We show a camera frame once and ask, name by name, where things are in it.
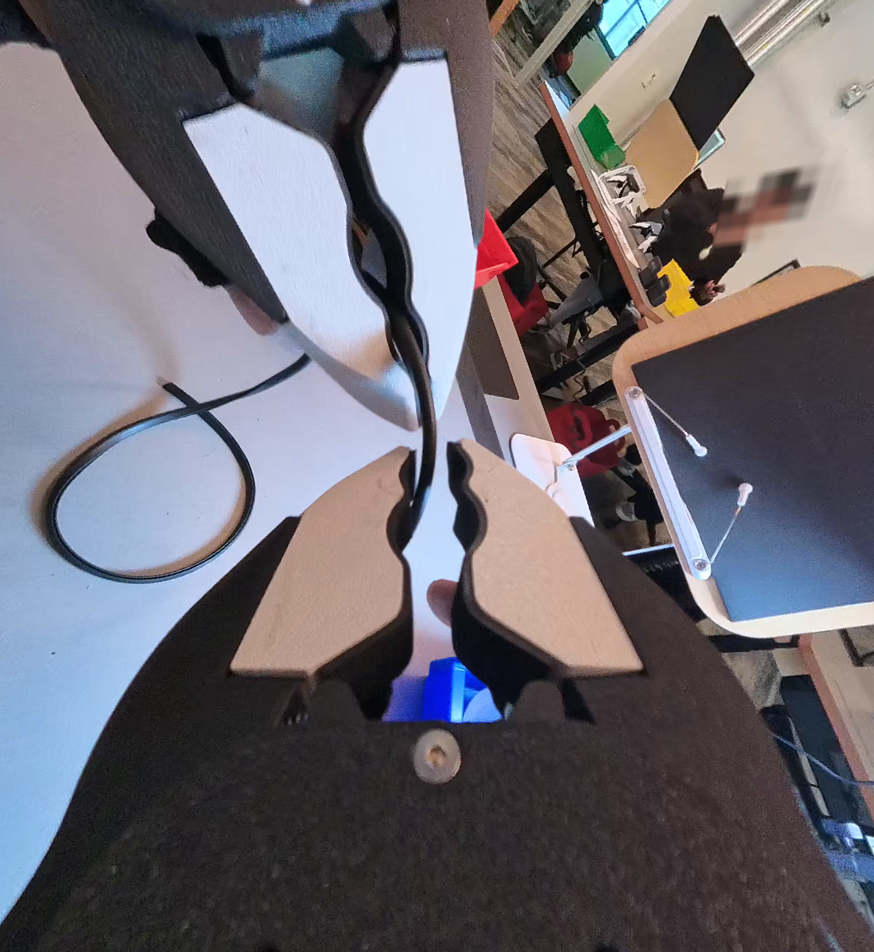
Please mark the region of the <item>yellow plastic bin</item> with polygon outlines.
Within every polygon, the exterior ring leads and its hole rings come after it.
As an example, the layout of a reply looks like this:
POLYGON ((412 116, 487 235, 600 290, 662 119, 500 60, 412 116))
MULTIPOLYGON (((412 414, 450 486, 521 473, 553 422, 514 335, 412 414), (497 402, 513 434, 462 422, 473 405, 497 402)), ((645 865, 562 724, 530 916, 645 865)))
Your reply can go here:
POLYGON ((688 314, 713 300, 705 288, 694 287, 693 281, 673 259, 660 268, 657 278, 666 291, 664 302, 657 307, 671 317, 688 314))

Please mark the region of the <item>green plastic bin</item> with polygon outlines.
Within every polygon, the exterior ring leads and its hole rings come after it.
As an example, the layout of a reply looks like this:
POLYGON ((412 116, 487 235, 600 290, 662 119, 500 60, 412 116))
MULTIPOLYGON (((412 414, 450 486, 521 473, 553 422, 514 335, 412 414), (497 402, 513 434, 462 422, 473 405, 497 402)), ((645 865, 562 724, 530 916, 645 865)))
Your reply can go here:
POLYGON ((607 115, 593 105, 577 123, 577 130, 591 157, 604 170, 612 171, 625 165, 625 152, 616 142, 607 115))

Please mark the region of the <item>person's left hand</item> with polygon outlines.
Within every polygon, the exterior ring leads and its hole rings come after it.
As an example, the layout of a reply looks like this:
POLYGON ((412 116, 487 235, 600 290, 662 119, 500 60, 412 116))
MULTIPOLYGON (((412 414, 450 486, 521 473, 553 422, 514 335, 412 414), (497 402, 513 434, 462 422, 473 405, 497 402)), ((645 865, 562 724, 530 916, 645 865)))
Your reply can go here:
POLYGON ((259 336, 270 336, 287 323, 285 318, 275 318, 265 312, 245 292, 233 286, 226 287, 229 299, 248 326, 259 336))

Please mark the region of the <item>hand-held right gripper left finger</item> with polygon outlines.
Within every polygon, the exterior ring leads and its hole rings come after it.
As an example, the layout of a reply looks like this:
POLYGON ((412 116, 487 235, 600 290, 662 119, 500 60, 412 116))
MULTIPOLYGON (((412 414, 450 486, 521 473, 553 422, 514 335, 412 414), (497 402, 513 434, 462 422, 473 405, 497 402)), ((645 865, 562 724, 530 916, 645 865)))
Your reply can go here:
POLYGON ((404 557, 414 452, 400 446, 337 482, 300 516, 230 673, 347 684, 383 710, 413 651, 404 557))

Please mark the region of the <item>white metal board stand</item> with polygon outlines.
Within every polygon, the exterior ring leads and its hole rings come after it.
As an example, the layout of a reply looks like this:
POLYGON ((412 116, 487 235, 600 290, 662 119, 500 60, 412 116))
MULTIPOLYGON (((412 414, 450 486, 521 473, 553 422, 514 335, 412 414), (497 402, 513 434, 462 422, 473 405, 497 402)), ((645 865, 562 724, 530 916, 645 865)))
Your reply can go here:
POLYGON ((737 485, 729 526, 713 546, 707 546, 676 482, 669 451, 662 439, 662 425, 681 438, 689 448, 689 454, 697 460, 705 459, 707 448, 644 388, 625 389, 623 405, 626 422, 621 422, 621 429, 575 454, 555 443, 553 438, 536 438, 521 433, 513 435, 510 454, 515 469, 548 494, 567 515, 581 515, 585 496, 576 465, 621 437, 633 437, 643 465, 652 475, 656 504, 668 522, 670 537, 683 569, 695 580, 713 580, 715 561, 749 502, 752 485, 749 482, 737 485))

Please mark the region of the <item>long wooden desk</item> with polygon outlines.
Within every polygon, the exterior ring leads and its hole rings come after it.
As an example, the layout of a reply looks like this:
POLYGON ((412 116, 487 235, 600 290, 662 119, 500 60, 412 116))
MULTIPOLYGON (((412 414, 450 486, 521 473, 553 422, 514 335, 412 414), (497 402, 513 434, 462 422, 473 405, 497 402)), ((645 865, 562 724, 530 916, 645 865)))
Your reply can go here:
POLYGON ((581 141, 575 126, 568 120, 568 108, 562 101, 559 90, 553 89, 550 82, 545 80, 540 83, 539 91, 550 113, 550 121, 560 139, 562 150, 575 173, 579 186, 586 194, 587 205, 595 216, 609 254, 624 281, 632 304, 641 315, 638 326, 645 329, 663 324, 670 317, 668 310, 664 307, 665 300, 661 299, 659 305, 654 305, 646 293, 640 276, 642 269, 647 267, 648 260, 645 254, 639 252, 632 244, 634 239, 630 228, 616 213, 610 198, 601 188, 598 175, 586 159, 585 143, 581 141))

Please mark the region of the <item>black wood-edged board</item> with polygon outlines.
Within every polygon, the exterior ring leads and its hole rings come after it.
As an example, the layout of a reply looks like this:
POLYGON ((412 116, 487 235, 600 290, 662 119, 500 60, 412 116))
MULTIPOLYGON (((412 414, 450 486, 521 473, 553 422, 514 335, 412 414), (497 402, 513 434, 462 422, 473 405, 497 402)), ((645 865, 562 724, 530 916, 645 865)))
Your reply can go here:
POLYGON ((753 80, 723 20, 710 16, 669 97, 625 148, 649 208, 662 206, 695 171, 700 153, 753 80))
POLYGON ((789 271, 638 332, 612 380, 709 619, 874 625, 874 277, 789 271))

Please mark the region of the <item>blue plastic bin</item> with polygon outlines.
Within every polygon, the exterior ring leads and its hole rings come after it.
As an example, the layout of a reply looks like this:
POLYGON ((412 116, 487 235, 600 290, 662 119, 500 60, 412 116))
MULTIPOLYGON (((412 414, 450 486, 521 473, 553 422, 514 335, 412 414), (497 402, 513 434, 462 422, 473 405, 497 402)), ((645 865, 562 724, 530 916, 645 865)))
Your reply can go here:
POLYGON ((460 723, 468 701, 485 687, 458 659, 432 660, 425 676, 402 675, 393 682, 383 721, 460 723))

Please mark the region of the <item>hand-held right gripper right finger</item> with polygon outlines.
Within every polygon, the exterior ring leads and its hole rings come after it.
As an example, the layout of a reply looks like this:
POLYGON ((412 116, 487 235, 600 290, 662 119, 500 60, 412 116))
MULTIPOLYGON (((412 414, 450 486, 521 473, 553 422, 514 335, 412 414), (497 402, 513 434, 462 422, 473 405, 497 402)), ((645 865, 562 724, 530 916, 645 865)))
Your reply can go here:
POLYGON ((527 684, 641 675, 645 666, 584 547, 585 520, 473 440, 446 447, 464 551, 451 610, 454 651, 515 706, 527 684))

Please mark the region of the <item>red bag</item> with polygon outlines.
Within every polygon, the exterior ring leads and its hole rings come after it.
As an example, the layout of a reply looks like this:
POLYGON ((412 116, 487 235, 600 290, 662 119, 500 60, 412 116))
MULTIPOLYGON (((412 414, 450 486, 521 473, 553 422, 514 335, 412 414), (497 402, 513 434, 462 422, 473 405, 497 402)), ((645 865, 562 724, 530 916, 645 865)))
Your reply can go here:
MULTIPOLYGON (((598 408, 578 402, 548 411, 547 419, 553 441, 566 447, 571 454, 607 438, 622 427, 621 422, 607 417, 598 408)), ((580 478, 586 480, 616 469, 624 447, 625 437, 621 437, 581 460, 576 465, 580 478)))

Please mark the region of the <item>red plastic bin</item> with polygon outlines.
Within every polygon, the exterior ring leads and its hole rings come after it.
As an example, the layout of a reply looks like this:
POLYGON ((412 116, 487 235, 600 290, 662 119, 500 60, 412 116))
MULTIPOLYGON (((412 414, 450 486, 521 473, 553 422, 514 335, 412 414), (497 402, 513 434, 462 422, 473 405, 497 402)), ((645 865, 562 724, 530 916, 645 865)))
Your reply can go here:
POLYGON ((489 209, 484 212, 481 240, 477 246, 474 289, 478 290, 518 264, 518 258, 489 209))

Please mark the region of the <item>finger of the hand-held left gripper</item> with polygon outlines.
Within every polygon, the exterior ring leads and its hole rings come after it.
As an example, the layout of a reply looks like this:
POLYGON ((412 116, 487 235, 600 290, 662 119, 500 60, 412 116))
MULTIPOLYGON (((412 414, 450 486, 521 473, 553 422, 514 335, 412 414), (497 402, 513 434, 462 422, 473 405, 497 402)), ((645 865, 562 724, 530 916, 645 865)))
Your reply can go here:
POLYGON ((398 319, 406 320, 440 417, 465 340, 476 269, 446 58, 388 67, 354 113, 348 147, 348 190, 383 254, 392 335, 398 319))
POLYGON ((354 264, 331 152, 247 105, 183 129, 284 308, 290 336, 366 409, 417 430, 414 387, 392 354, 383 305, 354 264))

